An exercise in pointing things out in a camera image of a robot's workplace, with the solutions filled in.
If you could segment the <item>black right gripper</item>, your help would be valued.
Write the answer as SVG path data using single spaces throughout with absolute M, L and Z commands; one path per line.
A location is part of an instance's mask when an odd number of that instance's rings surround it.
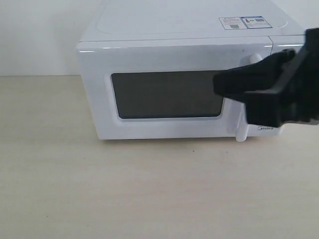
M 269 89 L 283 72 L 280 97 L 264 93 L 245 95 L 247 123 L 269 127 L 287 123 L 318 125 L 318 28 L 306 30 L 305 44 L 298 53 L 285 49 L 257 63 L 220 71 L 213 77 L 213 91 L 222 97 L 241 100 L 246 92 Z

